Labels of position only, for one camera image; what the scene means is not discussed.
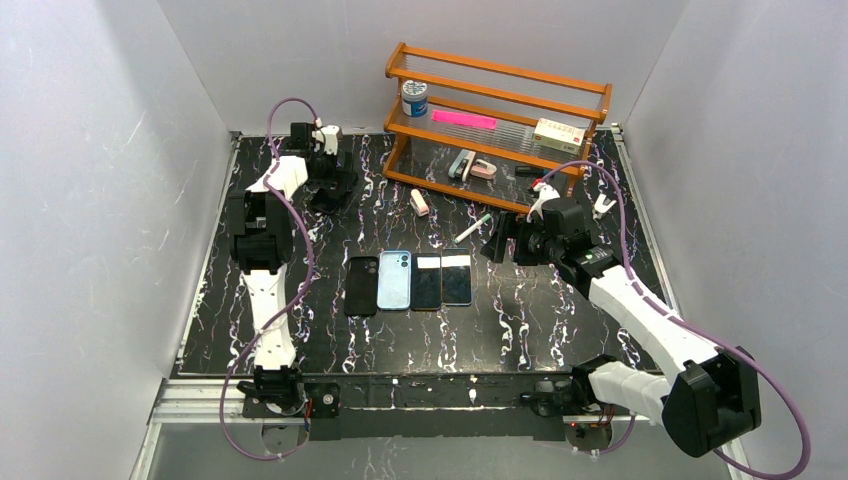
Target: phone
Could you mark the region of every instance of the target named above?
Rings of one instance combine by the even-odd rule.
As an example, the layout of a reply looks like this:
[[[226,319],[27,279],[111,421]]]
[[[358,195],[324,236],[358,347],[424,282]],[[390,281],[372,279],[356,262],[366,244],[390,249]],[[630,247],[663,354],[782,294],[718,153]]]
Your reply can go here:
[[[442,258],[438,253],[412,256],[413,310],[438,310],[442,306]]]
[[[466,248],[442,251],[442,302],[471,305],[471,252]]]
[[[380,254],[380,279],[377,284],[377,306],[381,310],[409,308],[409,283],[412,256],[406,250],[387,250]]]
[[[377,257],[351,257],[345,279],[345,315],[367,316],[377,313]]]

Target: black marble table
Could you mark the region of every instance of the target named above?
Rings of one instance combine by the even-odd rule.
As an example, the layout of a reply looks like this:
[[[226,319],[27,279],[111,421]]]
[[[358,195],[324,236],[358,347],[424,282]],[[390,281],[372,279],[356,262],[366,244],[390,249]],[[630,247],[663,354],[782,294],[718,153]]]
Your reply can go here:
[[[431,214],[416,217],[409,205],[411,188],[380,173],[393,139],[392,135],[345,138],[344,145],[353,149],[360,179],[349,204],[341,211],[332,215],[309,212],[303,208],[306,203],[302,197],[295,197],[300,200],[295,205],[304,212],[317,259],[312,288],[289,316],[289,328],[305,373],[540,372],[566,369],[601,353],[611,354],[635,368],[656,368],[626,330],[560,281],[552,267],[519,268],[508,259],[496,265],[481,256],[479,249],[489,238],[494,222],[461,245],[474,253],[474,303],[470,307],[346,317],[342,313],[345,262],[351,256],[379,255],[384,249],[439,252],[450,246],[457,233],[486,213],[497,218],[498,211],[489,206],[428,191],[423,193]],[[424,165],[421,173],[439,177],[444,172],[429,159],[453,158],[456,153],[456,149],[413,141],[400,164],[415,161]],[[662,296],[609,131],[595,134],[590,160],[611,169],[619,179],[627,196],[627,245],[633,266],[645,284]],[[255,182],[270,161],[264,139],[242,139],[229,189],[244,189]],[[505,195],[514,192],[514,201],[528,201],[523,189],[514,188],[512,181],[499,176],[495,184],[482,188]],[[585,207],[593,235],[617,248],[617,208],[597,222],[591,216],[591,204],[599,193],[614,196],[612,189],[590,172],[578,182],[574,196]],[[310,194],[306,189],[303,195]],[[299,234],[294,258],[286,276],[288,298],[294,295],[306,273],[305,248]],[[223,375],[253,336],[252,324],[246,288],[229,259],[222,220],[174,375]],[[250,371],[249,361],[238,370]]]

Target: shelf rack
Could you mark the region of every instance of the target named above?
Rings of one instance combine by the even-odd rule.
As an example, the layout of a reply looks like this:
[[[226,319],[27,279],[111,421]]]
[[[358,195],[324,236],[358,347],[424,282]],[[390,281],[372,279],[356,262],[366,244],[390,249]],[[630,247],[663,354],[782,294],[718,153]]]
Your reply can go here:
[[[387,132],[396,134],[394,148],[383,166],[383,175],[416,187],[455,195],[469,200],[486,203],[498,208],[526,213],[528,205],[520,205],[508,199],[460,189],[449,184],[432,182],[424,178],[398,171],[397,163],[401,152],[411,138],[420,138],[453,147],[473,150],[485,155],[499,157],[512,162],[553,169],[561,163],[586,159],[589,154],[595,127],[606,120],[612,95],[612,84],[597,84],[575,80],[508,65],[501,65],[473,58],[436,52],[407,46],[400,42],[386,64],[386,77],[397,78],[398,90],[392,108],[383,124]],[[449,123],[434,122],[431,114],[409,117],[401,110],[400,86],[406,80],[424,82],[428,86],[443,87],[447,95],[430,95],[429,104],[442,110],[467,112],[494,117],[498,120],[494,130],[464,127]],[[482,96],[495,99],[502,109],[478,106],[464,101],[446,98],[450,92],[459,92],[468,97]],[[538,118],[530,118],[504,110],[511,107],[531,107],[553,112],[548,118],[557,116],[588,121],[583,145],[578,154],[569,154],[533,142],[533,130]],[[566,193],[571,194],[582,168],[568,168]]]

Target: wooden frame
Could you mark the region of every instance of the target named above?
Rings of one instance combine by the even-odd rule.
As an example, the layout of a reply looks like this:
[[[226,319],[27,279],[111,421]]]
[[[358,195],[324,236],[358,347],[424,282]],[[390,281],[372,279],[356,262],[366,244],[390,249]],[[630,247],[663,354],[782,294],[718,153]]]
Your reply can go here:
[[[512,77],[524,78],[527,80],[544,82],[551,85],[563,87],[563,89],[580,90],[583,92],[597,94],[599,96],[597,108],[591,109],[585,107],[577,107],[558,101],[536,98],[523,93],[510,92],[499,88],[476,85],[470,82],[463,81],[461,79],[447,78],[439,75],[433,75],[430,73],[415,72],[401,67],[401,65],[404,63],[403,59],[408,55],[427,58],[430,60],[449,63],[453,65],[460,65],[464,67],[484,70],[487,72],[508,75]],[[386,164],[383,166],[383,175],[387,178],[391,178],[405,183],[410,183],[417,187],[427,188],[430,190],[455,195],[461,198],[466,198],[469,200],[489,204],[498,208],[503,208],[506,210],[521,213],[526,213],[527,211],[529,211],[529,206],[519,205],[513,202],[502,200],[496,197],[491,197],[488,195],[483,195],[480,193],[474,193],[467,190],[460,190],[450,185],[430,182],[422,178],[417,178],[412,175],[400,173],[396,171],[394,167],[399,161],[401,152],[410,138],[421,138],[437,143],[451,145],[457,148],[474,150],[495,157],[505,158],[514,162],[549,170],[556,168],[561,162],[537,158],[535,156],[527,155],[527,153],[521,151],[511,151],[505,148],[485,145],[464,138],[454,137],[447,134],[432,132],[422,128],[404,125],[397,121],[398,116],[403,115],[403,113],[400,112],[401,84],[405,80],[416,80],[431,85],[446,87],[453,90],[473,93],[476,95],[483,95],[511,103],[528,105],[535,108],[588,119],[589,127],[586,129],[586,134],[584,136],[584,145],[582,147],[582,152],[578,157],[582,160],[588,158],[589,150],[591,148],[592,143],[592,136],[595,133],[596,126],[606,120],[607,112],[609,110],[610,98],[612,96],[611,84],[597,84],[592,82],[586,82],[559,75],[552,75],[549,73],[537,72],[533,70],[512,67],[509,65],[502,65],[498,63],[477,60],[473,58],[463,57],[460,55],[436,52],[417,47],[409,47],[403,42],[398,43],[397,47],[395,47],[394,51],[392,52],[392,55],[389,57],[389,60],[386,63],[385,74],[387,78],[397,78],[398,94],[396,95],[395,101],[392,104],[392,108],[386,116],[386,120],[383,124],[383,128],[387,132],[394,132],[396,134],[394,148],[392,149],[392,152],[389,155]],[[536,123],[538,121],[538,119],[523,117],[508,112],[493,110],[490,108],[478,107],[475,105],[470,105],[455,100],[449,100],[446,98],[431,96],[429,98],[429,103],[477,115],[494,117],[499,120],[523,125],[528,128],[535,128]],[[569,175],[569,179],[566,185],[566,192],[564,193],[569,196],[571,195],[571,191],[573,190],[577,180],[582,177],[583,170],[583,168],[568,168],[563,171],[564,173]]]

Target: white sticker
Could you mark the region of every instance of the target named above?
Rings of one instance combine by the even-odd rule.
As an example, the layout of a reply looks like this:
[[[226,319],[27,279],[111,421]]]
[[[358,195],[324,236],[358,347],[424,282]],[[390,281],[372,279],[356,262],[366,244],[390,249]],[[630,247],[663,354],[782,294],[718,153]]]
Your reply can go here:
[[[426,268],[440,268],[442,266],[442,259],[439,257],[418,257],[418,268],[426,269]]]
[[[471,255],[451,255],[449,257],[442,257],[442,268],[470,266]]]

